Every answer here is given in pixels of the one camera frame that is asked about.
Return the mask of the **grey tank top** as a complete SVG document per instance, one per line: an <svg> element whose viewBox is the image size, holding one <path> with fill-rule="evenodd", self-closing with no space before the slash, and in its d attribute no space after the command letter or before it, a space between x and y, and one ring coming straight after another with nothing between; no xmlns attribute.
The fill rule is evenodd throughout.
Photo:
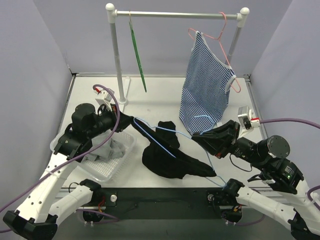
<svg viewBox="0 0 320 240"><path fill-rule="evenodd" d="M101 147L87 154L85 157L90 161L108 162L110 160L122 158L125 153L126 147L121 142L111 138Z"/></svg>

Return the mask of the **green hanger with gold hook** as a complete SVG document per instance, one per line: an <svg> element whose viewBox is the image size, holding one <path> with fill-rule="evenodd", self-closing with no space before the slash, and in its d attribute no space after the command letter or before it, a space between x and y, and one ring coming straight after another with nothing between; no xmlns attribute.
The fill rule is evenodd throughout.
<svg viewBox="0 0 320 240"><path fill-rule="evenodd" d="M137 42L136 42L136 36L135 36L133 23L132 23L132 15L131 15L130 11L129 11L129 28L130 28L131 41L132 41L132 45L133 45L133 49L134 49L136 63L137 63L137 66L138 66L138 70L139 70L140 78L141 78L141 81L142 81L143 89L144 89L144 92L146 93L147 92L147 86L146 86L146 82L145 82L145 77L144 77L143 68L142 68L142 64L141 64L141 59L140 59L138 46L137 46Z"/></svg>

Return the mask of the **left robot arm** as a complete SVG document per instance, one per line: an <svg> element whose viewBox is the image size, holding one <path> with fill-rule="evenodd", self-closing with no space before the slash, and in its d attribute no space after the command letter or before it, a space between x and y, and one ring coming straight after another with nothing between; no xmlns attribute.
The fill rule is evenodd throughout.
<svg viewBox="0 0 320 240"><path fill-rule="evenodd" d="M115 104L110 107L102 104L99 109L90 103L78 105L71 116L71 123L57 140L40 182L16 210L5 213L4 223L27 240L51 240L58 226L79 207L100 203L101 185L89 179L81 181L62 199L55 201L55 198L68 176L92 149L93 138L106 131L121 132L133 119Z"/></svg>

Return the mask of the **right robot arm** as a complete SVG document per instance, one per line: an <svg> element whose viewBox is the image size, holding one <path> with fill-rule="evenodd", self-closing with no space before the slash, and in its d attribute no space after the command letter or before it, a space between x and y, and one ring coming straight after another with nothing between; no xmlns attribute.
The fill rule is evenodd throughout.
<svg viewBox="0 0 320 240"><path fill-rule="evenodd" d="M221 197L227 204L235 201L274 219L290 230L296 240L320 238L320 200L314 188L309 188L303 173L290 160L289 143L273 135L258 143L245 138L245 134L260 127L259 118L238 123L229 120L224 125L192 135L211 155L240 158L260 170L262 182L284 197L289 205L277 202L236 179L229 179L222 188Z"/></svg>

